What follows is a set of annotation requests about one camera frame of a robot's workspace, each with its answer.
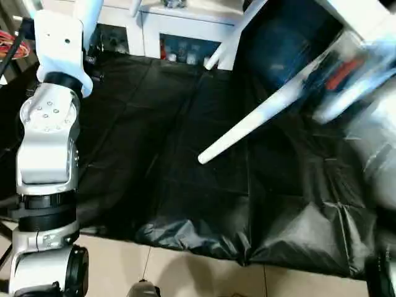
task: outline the white chair leg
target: white chair leg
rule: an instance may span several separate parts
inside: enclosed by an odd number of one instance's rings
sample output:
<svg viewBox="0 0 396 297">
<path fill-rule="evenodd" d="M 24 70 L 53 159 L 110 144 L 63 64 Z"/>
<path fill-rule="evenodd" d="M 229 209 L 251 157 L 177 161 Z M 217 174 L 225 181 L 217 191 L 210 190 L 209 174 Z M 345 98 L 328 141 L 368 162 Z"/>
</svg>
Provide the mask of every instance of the white chair leg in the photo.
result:
<svg viewBox="0 0 396 297">
<path fill-rule="evenodd" d="M 266 101 L 261 103 L 254 111 L 249 113 L 242 121 L 232 127 L 226 134 L 221 136 L 209 148 L 204 150 L 199 156 L 198 161 L 201 164 L 209 162 L 220 153 L 237 143 L 240 139 L 250 132 L 273 118 L 276 114 L 296 101 L 303 89 L 303 82 L 311 71 L 321 61 L 321 56 L 316 58 L 296 76 L 289 80 L 282 88 L 276 91 Z"/>
<path fill-rule="evenodd" d="M 142 4 L 142 0 L 132 0 L 132 5 L 131 8 L 129 9 L 129 12 L 131 13 L 132 17 L 136 16 L 141 4 Z"/>
<path fill-rule="evenodd" d="M 205 65 L 206 69 L 211 70 L 213 66 L 216 65 L 216 63 L 221 59 L 221 57 L 224 55 L 230 45 L 233 44 L 236 38 L 239 38 L 242 31 L 246 28 L 247 25 L 249 25 L 250 21 L 261 10 L 261 8 L 267 1 L 268 0 L 255 0 L 249 5 L 240 23 L 235 25 L 233 33 L 221 43 L 221 45 L 216 49 L 212 57 L 210 57 L 209 61 Z"/>
</svg>

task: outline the cable bundle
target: cable bundle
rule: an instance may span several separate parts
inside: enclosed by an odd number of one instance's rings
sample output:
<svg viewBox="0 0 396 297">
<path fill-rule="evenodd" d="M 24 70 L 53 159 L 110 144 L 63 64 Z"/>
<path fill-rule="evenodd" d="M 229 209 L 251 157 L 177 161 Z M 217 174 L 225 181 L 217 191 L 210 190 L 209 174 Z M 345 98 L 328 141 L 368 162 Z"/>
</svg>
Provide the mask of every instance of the cable bundle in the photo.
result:
<svg viewBox="0 0 396 297">
<path fill-rule="evenodd" d="M 8 51 L 10 50 L 12 44 L 14 43 L 15 37 L 11 34 L 0 30 L 0 59 L 3 59 Z M 30 47 L 26 42 L 22 42 L 15 53 L 13 59 L 20 59 L 27 57 L 30 53 Z"/>
</svg>

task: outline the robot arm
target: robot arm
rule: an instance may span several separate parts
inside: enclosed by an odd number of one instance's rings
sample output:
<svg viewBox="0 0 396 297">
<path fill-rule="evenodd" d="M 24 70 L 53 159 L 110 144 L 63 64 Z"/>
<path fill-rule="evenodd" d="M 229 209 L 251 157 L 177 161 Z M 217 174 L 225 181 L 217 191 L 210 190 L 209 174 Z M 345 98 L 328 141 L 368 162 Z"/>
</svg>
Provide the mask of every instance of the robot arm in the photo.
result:
<svg viewBox="0 0 396 297">
<path fill-rule="evenodd" d="M 103 0 L 80 0 L 73 17 L 41 10 L 35 25 L 41 85 L 20 109 L 19 225 L 12 235 L 11 296 L 85 296 L 88 252 L 75 214 L 80 100 L 92 92 L 83 67 Z"/>
</svg>

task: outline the black plastic sheet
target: black plastic sheet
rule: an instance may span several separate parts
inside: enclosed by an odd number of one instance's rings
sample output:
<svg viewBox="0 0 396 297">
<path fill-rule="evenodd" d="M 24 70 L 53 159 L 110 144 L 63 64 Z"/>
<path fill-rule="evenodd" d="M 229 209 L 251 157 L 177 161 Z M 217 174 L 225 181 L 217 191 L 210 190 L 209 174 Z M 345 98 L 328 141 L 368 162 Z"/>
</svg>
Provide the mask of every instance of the black plastic sheet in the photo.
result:
<svg viewBox="0 0 396 297">
<path fill-rule="evenodd" d="M 82 102 L 84 231 L 195 254 L 364 277 L 374 206 L 355 152 L 293 108 L 206 165 L 198 154 L 266 96 L 229 72 L 106 53 Z M 34 71 L 0 89 L 0 198 L 15 194 L 15 118 Z"/>
</svg>

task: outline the beige floor tile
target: beige floor tile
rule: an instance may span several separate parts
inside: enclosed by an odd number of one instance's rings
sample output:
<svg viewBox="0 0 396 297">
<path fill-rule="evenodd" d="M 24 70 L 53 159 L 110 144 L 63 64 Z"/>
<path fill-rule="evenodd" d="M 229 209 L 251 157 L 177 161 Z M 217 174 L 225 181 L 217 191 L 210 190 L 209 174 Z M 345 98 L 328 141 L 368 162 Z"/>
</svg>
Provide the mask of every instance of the beige floor tile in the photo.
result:
<svg viewBox="0 0 396 297">
<path fill-rule="evenodd" d="M 366 297 L 366 282 L 265 267 L 268 297 Z"/>
<path fill-rule="evenodd" d="M 265 296 L 263 266 L 166 249 L 151 249 L 144 277 L 160 287 L 162 297 Z"/>
<path fill-rule="evenodd" d="M 143 277 L 150 248 L 91 236 L 76 241 L 89 252 L 88 297 L 126 297 L 131 286 Z M 9 242 L 0 237 L 0 253 Z M 0 271 L 0 279 L 9 279 L 10 260 Z"/>
</svg>

